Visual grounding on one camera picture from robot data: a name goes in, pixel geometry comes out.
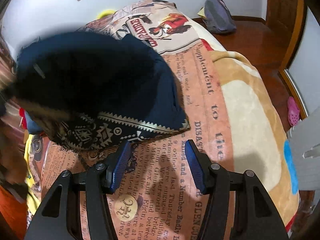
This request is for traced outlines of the orange left sleeve forearm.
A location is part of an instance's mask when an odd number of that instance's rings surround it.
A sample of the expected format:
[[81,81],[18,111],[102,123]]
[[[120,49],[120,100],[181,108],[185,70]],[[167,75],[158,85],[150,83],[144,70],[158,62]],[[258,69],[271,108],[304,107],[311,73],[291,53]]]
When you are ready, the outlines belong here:
[[1,214],[18,239],[24,239],[27,231],[28,207],[1,187]]

